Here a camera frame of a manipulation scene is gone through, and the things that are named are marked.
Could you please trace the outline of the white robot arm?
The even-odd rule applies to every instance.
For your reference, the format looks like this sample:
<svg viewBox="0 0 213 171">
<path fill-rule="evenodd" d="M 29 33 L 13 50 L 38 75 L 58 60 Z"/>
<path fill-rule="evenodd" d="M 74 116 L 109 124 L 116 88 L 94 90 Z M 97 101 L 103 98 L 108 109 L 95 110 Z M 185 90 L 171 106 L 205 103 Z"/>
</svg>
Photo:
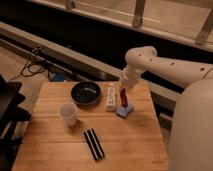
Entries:
<svg viewBox="0 0 213 171">
<path fill-rule="evenodd" d="M 152 46 L 129 49 L 125 60 L 127 89 L 145 71 L 184 89 L 172 120 L 168 171 L 213 171 L 213 64 L 159 57 Z"/>
</svg>

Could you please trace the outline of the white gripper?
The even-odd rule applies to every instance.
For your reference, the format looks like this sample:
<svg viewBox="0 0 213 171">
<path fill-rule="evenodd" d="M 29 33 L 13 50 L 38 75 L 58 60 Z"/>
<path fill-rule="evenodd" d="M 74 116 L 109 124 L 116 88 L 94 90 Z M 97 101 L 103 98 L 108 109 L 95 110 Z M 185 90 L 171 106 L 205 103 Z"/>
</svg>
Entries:
<svg viewBox="0 0 213 171">
<path fill-rule="evenodd" d="M 120 77 L 120 88 L 130 90 L 140 80 L 142 72 L 137 69 L 125 67 Z"/>
</svg>

